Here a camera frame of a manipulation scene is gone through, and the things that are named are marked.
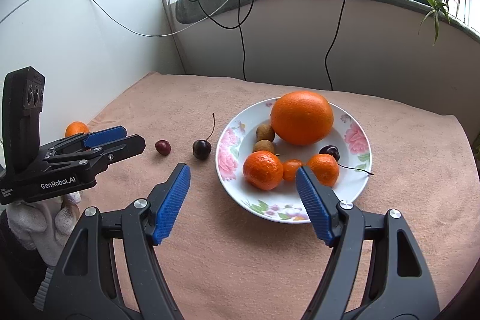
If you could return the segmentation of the left gloved hand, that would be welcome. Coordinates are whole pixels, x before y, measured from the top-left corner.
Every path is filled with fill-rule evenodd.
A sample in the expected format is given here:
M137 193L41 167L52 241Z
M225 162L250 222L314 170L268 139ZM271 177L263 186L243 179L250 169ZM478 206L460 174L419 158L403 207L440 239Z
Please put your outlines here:
M27 250L37 250L49 267L55 267L78 218L81 192L47 200L7 205L7 222Z

